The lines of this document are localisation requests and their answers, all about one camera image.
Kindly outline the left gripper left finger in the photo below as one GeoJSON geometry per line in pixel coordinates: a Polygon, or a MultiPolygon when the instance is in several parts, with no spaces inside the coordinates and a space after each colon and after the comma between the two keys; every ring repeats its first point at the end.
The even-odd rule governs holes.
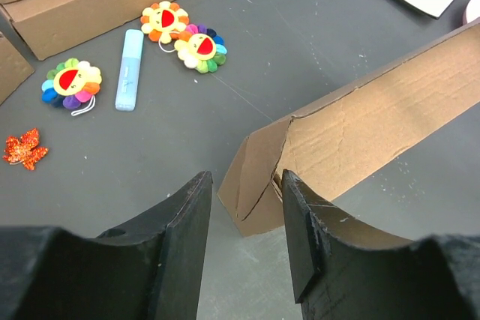
{"type": "Polygon", "coordinates": [[[3,319],[195,319],[212,175],[96,238],[56,226],[1,228],[3,319]]]}

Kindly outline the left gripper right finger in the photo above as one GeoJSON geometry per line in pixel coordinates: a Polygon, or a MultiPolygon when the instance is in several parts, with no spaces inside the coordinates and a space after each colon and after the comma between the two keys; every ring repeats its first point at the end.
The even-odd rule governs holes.
{"type": "Polygon", "coordinates": [[[282,202],[295,302],[304,319],[477,319],[479,238],[417,241],[377,229],[294,172],[282,202]]]}

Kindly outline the brown cardboard box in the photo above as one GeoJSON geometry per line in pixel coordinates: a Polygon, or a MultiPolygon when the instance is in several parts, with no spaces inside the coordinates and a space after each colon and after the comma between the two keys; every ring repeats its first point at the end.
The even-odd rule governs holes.
{"type": "Polygon", "coordinates": [[[251,133],[219,199],[241,235],[270,232],[284,224],[284,170],[332,201],[478,103],[471,22],[251,133]]]}

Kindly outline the small folded cardboard box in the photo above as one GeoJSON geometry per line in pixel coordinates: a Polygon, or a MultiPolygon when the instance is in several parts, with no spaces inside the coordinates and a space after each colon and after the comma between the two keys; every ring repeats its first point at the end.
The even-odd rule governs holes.
{"type": "Polygon", "coordinates": [[[33,73],[34,68],[21,55],[16,47],[0,35],[0,104],[33,73]]]}

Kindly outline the bottom stacked cardboard box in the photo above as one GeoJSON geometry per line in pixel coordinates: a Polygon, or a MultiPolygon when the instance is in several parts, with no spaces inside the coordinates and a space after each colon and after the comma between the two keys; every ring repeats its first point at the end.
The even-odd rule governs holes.
{"type": "Polygon", "coordinates": [[[19,0],[3,4],[1,17],[44,60],[136,19],[160,1],[174,0],[19,0]]]}

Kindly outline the red glitter leaf charm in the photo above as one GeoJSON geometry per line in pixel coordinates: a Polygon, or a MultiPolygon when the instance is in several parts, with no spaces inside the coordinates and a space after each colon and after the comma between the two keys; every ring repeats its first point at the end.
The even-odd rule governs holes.
{"type": "Polygon", "coordinates": [[[37,163],[49,152],[40,145],[40,132],[37,128],[28,130],[20,137],[9,136],[6,139],[3,160],[10,165],[22,164],[27,170],[34,171],[37,163]]]}

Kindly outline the blue highlighter pen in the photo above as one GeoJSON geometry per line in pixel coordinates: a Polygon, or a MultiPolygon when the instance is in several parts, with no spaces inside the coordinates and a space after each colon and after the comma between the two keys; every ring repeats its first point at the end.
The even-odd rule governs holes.
{"type": "Polygon", "coordinates": [[[144,34],[140,30],[128,29],[124,34],[115,108],[118,111],[134,111],[140,78],[144,34]]]}

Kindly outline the rainbow flower plush dark petals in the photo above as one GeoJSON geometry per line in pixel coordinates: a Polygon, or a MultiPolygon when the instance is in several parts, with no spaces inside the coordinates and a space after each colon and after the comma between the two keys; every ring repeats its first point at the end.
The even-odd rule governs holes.
{"type": "Polygon", "coordinates": [[[68,58],[49,70],[41,85],[41,100],[76,117],[91,111],[101,89],[102,74],[89,61],[68,58]]]}

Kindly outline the rainbow flower plush green petals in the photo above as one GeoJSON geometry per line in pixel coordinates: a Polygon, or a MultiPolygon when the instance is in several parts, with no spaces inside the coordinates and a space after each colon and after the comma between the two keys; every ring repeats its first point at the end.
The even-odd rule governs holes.
{"type": "Polygon", "coordinates": [[[183,31],[174,31],[172,40],[173,49],[164,49],[159,41],[160,49],[174,52],[186,68],[198,73],[215,73],[227,61],[224,39],[213,28],[190,24],[183,31]]]}

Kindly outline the orange yellow flower plush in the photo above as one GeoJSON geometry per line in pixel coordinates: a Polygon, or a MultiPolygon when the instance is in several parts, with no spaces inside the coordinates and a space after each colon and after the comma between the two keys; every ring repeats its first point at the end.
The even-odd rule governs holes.
{"type": "Polygon", "coordinates": [[[141,32],[152,42],[171,43],[184,31],[190,19],[177,3],[161,1],[146,7],[140,17],[141,32]]]}

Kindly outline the plain pink plate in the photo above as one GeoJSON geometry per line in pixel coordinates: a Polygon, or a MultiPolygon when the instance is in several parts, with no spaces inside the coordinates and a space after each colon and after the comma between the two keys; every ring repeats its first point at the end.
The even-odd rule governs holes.
{"type": "Polygon", "coordinates": [[[463,24],[466,25],[480,17],[480,0],[469,0],[463,12],[463,24]]]}

